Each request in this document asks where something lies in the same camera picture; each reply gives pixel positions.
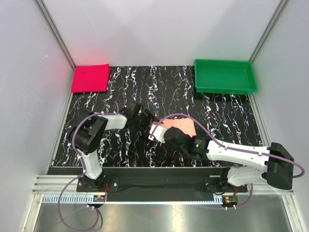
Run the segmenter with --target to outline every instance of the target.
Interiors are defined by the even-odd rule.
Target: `green tray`
[[[258,90],[249,61],[195,60],[195,87],[198,93],[251,95]]]

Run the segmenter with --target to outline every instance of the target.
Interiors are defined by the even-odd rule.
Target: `purple cable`
[[[195,118],[189,116],[189,115],[185,115],[185,114],[180,114],[180,113],[175,113],[175,114],[171,114],[171,115],[167,115],[165,116],[164,118],[162,118],[155,126],[153,132],[150,134],[150,136],[153,136],[154,135],[154,132],[155,130],[157,129],[157,127],[163,122],[164,119],[167,119],[169,117],[173,117],[173,116],[184,116],[184,117],[188,117],[190,119],[192,119],[195,123],[197,123],[206,133],[207,135],[219,146],[225,148],[225,146],[223,144],[221,144],[220,142],[218,142],[216,140],[215,137],[213,137],[213,135],[202,125],[200,124]],[[245,149],[240,149],[240,148],[234,148],[234,147],[227,147],[227,149],[230,149],[230,150],[234,150],[234,151],[239,151],[239,152],[245,152],[245,153],[250,153],[250,154],[255,154],[255,155],[259,155],[259,152],[257,151],[249,151],[249,150],[245,150]],[[289,159],[286,159],[286,158],[282,158],[280,156],[275,156],[275,155],[272,155],[272,154],[267,154],[267,153],[262,153],[263,156],[268,156],[268,157],[272,157],[272,158],[275,158],[275,159],[278,159],[278,160],[282,160],[282,161],[285,161],[287,163],[291,163],[292,165],[295,165],[297,167],[300,168],[301,170],[301,173],[298,174],[298,175],[294,175],[293,178],[299,178],[301,176],[303,176],[305,174],[305,169],[298,163],[292,161],[292,160],[289,160]]]
[[[119,104],[116,101],[115,101],[115,104],[116,104],[116,108],[117,108],[116,114],[119,114]]]
[[[234,151],[239,151],[239,152],[245,152],[245,153],[251,153],[251,154],[255,154],[255,155],[259,155],[259,153],[257,151],[249,151],[249,150],[245,150],[245,149],[240,149],[240,148],[234,148],[234,147],[227,147],[227,149],[229,150],[234,150]],[[267,154],[267,153],[264,153],[262,152],[261,154],[262,156],[268,156],[268,157],[272,157],[272,158],[275,158],[275,159],[278,159],[278,160],[282,160],[284,162],[287,162],[287,163],[290,163],[292,165],[295,165],[297,166],[298,168],[300,168],[301,170],[301,173],[298,174],[298,175],[294,175],[293,178],[299,178],[299,177],[302,177],[304,174],[305,174],[305,169],[298,163],[292,161],[292,160],[289,160],[289,159],[286,159],[286,158],[283,158],[283,157],[280,157],[280,156],[275,156],[275,155],[272,155],[272,154]]]
[[[85,208],[88,208],[87,205],[84,205],[84,206],[82,206],[82,207],[80,207],[80,208],[78,208],[78,209],[75,209],[71,214],[67,215],[66,217],[63,217],[63,220],[68,219],[68,218],[71,217],[73,214],[75,214],[77,211],[80,211],[81,209],[85,209]],[[56,221],[56,222],[52,221],[52,220],[50,219],[50,214],[48,213],[48,211],[47,211],[47,220],[48,220],[48,222],[49,222],[50,224],[52,224],[52,225],[57,225],[57,224],[59,224],[59,223],[62,223],[61,220],[60,220],[60,221]]]
[[[249,198],[248,198],[243,204],[241,204],[240,206],[237,206],[236,208],[242,208],[242,207],[244,207],[249,201],[251,201],[252,196],[253,196],[253,184],[251,184],[251,189],[250,189]]]
[[[75,181],[75,180],[77,180],[78,178],[83,177],[83,176],[84,176],[84,173],[81,174],[81,175],[79,175],[79,176],[77,176],[76,178],[72,179],[69,183],[67,183],[67,185],[66,185],[66,186],[63,188],[63,190],[61,191],[61,193],[60,193],[60,195],[59,195],[58,203],[57,203],[58,214],[59,214],[59,217],[60,217],[61,222],[62,222],[67,228],[69,228],[69,229],[71,229],[71,230],[73,230],[73,231],[77,231],[77,232],[88,232],[88,231],[91,231],[91,230],[97,225],[97,223],[98,223],[98,218],[99,218],[99,210],[98,210],[97,208],[93,208],[93,209],[95,209],[95,211],[96,211],[96,213],[97,213],[97,219],[96,219],[95,223],[94,223],[93,226],[90,227],[89,229],[86,229],[86,230],[79,230],[79,229],[76,229],[76,228],[73,228],[73,227],[69,226],[69,225],[65,222],[64,218],[62,217],[62,214],[61,214],[61,211],[60,211],[60,200],[61,200],[62,194],[64,193],[64,191],[66,190],[66,188],[67,188],[73,181]]]

